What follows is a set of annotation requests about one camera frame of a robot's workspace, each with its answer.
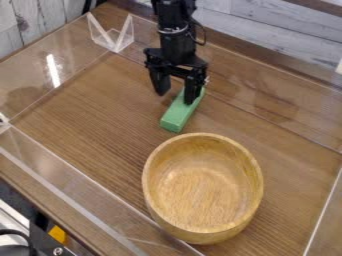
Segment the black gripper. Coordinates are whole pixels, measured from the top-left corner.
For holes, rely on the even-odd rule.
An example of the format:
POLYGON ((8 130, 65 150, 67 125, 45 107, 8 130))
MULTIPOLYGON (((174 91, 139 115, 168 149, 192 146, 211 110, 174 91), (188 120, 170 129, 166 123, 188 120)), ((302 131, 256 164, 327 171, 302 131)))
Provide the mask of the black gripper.
POLYGON ((191 105, 206 84, 207 62, 196 55, 196 30, 159 31, 160 47, 146 48, 146 68, 155 92, 163 96, 171 88, 171 76, 186 79, 184 104, 191 105))

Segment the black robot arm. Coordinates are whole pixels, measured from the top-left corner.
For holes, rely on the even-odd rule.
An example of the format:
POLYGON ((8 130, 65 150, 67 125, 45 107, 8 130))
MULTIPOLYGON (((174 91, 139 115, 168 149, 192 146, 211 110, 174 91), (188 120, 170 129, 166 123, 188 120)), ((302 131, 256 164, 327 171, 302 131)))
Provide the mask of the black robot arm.
POLYGON ((207 79, 208 63, 196 55, 196 27, 192 18, 196 0, 151 0, 158 17, 159 48, 146 48, 146 68, 155 92, 163 96, 171 88, 171 76, 184 80, 184 104, 191 105, 200 96, 207 79))

